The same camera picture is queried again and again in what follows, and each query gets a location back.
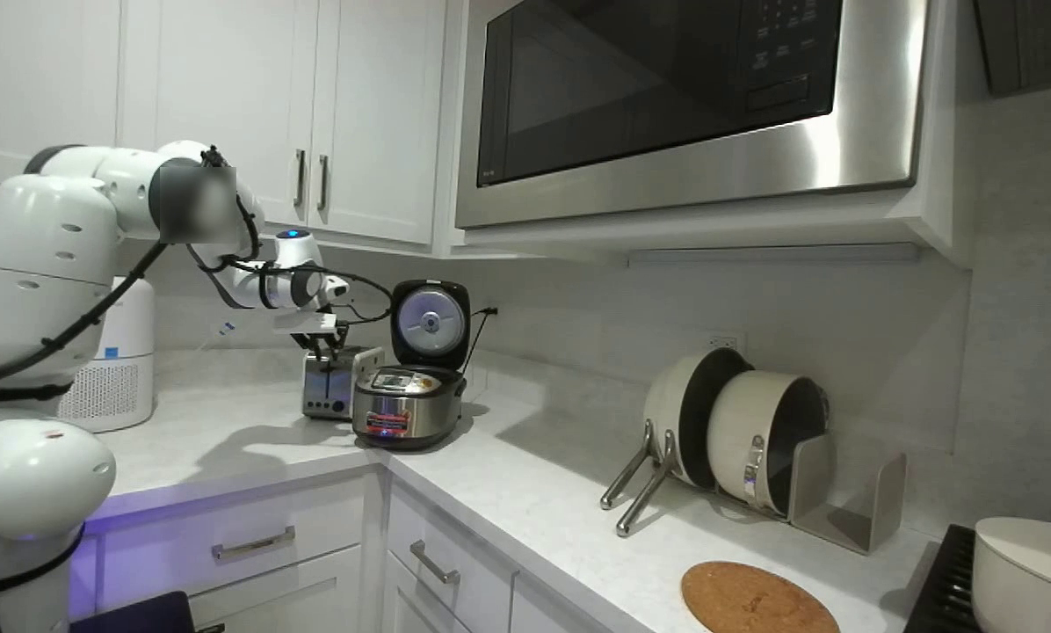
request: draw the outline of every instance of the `stainless steel microwave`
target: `stainless steel microwave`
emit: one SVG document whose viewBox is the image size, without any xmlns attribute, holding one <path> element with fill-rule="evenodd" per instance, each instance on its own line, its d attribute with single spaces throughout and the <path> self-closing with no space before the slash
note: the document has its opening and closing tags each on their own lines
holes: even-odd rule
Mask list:
<svg viewBox="0 0 1051 633">
<path fill-rule="evenodd" d="M 458 226 L 915 179 L 931 0 L 475 0 Z"/>
</svg>

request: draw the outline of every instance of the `kitchen counter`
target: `kitchen counter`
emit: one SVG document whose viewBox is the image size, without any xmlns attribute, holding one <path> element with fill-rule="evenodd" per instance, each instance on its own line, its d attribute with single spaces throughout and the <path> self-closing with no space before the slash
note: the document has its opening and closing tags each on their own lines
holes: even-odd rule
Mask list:
<svg viewBox="0 0 1051 633">
<path fill-rule="evenodd" d="M 468 377 L 468 423 L 426 454 L 364 451 L 348 425 L 307 423 L 296 378 L 160 386 L 152 423 L 103 434 L 118 474 L 95 515 L 385 468 L 608 628 L 703 628 L 679 579 L 706 559 L 802 583 L 842 633 L 902 628 L 931 554 L 923 536 L 896 533 L 853 554 L 779 520 L 732 520 L 679 482 L 652 497 L 629 536 L 616 536 L 629 497 L 616 509 L 597 497 L 632 454 L 629 433 L 545 412 L 520 377 L 488 366 Z"/>
</svg>

